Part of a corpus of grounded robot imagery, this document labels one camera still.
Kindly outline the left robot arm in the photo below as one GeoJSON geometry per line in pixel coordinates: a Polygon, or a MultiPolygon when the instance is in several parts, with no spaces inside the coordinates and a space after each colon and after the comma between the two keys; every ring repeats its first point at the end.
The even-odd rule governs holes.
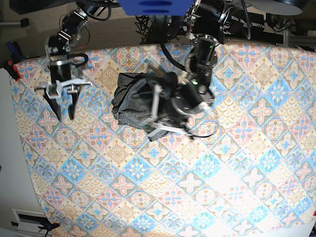
{"type": "Polygon", "coordinates": [[[179,82],[171,74],[150,78],[153,90],[151,117],[142,127],[153,141],[168,133],[179,133],[194,138],[187,126],[190,116],[210,108],[215,96],[210,90],[212,69],[217,62],[215,47],[223,42],[224,18],[229,14],[227,4],[216,9],[212,0],[196,0],[187,15],[187,33],[194,47],[179,68],[187,72],[179,82]]]}

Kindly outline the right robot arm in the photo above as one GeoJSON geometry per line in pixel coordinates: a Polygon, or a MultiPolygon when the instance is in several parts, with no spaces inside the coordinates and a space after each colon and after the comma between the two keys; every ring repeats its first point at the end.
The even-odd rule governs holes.
{"type": "Polygon", "coordinates": [[[80,40],[81,31],[87,25],[88,17],[94,16],[100,6],[92,0],[78,0],[76,4],[78,8],[63,18],[60,31],[50,36],[46,42],[46,64],[50,72],[50,81],[35,87],[35,91],[44,91],[43,97],[59,121],[62,120],[62,110],[57,100],[64,95],[71,95],[72,104],[68,107],[68,114],[70,119],[74,119],[81,88],[92,86],[87,79],[72,76],[72,69],[87,64],[88,55],[71,53],[71,50],[80,40]]]}

